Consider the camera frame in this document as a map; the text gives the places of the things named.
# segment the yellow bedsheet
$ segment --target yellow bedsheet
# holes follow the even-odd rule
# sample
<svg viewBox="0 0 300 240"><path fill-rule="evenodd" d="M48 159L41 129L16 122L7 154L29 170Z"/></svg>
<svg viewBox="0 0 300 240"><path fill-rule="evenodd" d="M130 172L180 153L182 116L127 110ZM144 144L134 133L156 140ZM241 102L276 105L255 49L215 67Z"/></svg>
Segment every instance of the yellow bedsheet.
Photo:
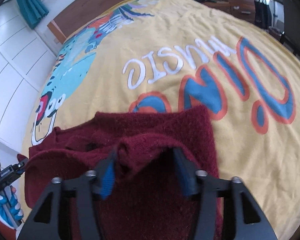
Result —
<svg viewBox="0 0 300 240"><path fill-rule="evenodd" d="M196 104L210 110L220 177L243 178L278 238L289 239L300 224L300 62L257 27L192 0L131 0L74 33L35 105L23 154L54 126L96 111Z"/></svg>

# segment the folded clothing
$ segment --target folded clothing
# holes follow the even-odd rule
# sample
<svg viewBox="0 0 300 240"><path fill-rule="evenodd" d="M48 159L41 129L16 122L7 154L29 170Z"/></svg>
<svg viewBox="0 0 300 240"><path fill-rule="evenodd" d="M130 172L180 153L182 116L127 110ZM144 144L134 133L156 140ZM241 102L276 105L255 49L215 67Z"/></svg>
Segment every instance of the folded clothing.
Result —
<svg viewBox="0 0 300 240"><path fill-rule="evenodd" d="M199 203L181 194L168 150L173 147L181 147L188 160L218 177L205 106L173 114L96 113L80 126L56 127L41 144L29 149L26 203L33 208L53 177L77 178L115 150L113 192L96 203L106 239L186 239ZM73 239L80 239L74 214L75 208ZM218 212L216 238L220 238L221 223Z"/></svg>

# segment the blue and white glove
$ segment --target blue and white glove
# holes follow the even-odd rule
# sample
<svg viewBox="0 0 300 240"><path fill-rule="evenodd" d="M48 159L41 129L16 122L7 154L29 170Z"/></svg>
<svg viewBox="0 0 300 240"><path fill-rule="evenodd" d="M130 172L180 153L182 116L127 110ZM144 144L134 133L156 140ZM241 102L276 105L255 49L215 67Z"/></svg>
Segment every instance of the blue and white glove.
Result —
<svg viewBox="0 0 300 240"><path fill-rule="evenodd" d="M11 187L12 195L10 199L10 213L16 220L21 220L23 218L23 211L21 209L21 205L18 202L18 198L16 196L16 189L14 187ZM8 218L3 205L5 205L8 202L8 199L6 197L3 197L0 195L0 222L7 226L8 228L14 229L10 219ZM21 228L23 226L23 223L16 229L16 238L18 238L18 235L21 231Z"/></svg>

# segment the wooden headboard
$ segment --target wooden headboard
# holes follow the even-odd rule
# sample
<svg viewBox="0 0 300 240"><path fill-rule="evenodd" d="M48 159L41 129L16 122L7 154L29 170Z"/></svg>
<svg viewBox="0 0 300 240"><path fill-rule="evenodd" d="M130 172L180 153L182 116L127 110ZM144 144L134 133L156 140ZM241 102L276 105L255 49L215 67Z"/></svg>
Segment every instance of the wooden headboard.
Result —
<svg viewBox="0 0 300 240"><path fill-rule="evenodd" d="M75 0L48 24L48 28L64 43L81 26L122 1L124 0Z"/></svg>

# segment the metal screw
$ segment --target metal screw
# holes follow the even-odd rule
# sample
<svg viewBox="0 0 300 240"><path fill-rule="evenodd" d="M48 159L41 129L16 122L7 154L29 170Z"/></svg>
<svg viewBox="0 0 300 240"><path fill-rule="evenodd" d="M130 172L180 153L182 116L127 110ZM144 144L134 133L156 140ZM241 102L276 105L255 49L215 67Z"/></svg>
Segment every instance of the metal screw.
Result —
<svg viewBox="0 0 300 240"><path fill-rule="evenodd" d="M233 183L242 183L241 179L239 177L233 177L232 178Z"/></svg>
<svg viewBox="0 0 300 240"><path fill-rule="evenodd" d="M59 178L59 177L55 177L55 178L53 178L53 179L51 180L51 182L52 182L53 184L61 183L61 181L62 181L62 179Z"/></svg>
<svg viewBox="0 0 300 240"><path fill-rule="evenodd" d="M196 171L195 174L198 176L198 177L205 177L208 175L208 173L206 171Z"/></svg>
<svg viewBox="0 0 300 240"><path fill-rule="evenodd" d="M94 170L91 170L91 171L87 171L86 172L86 176L87 177L93 177L93 176L96 176L97 175L97 173L96 173L96 171L94 171Z"/></svg>

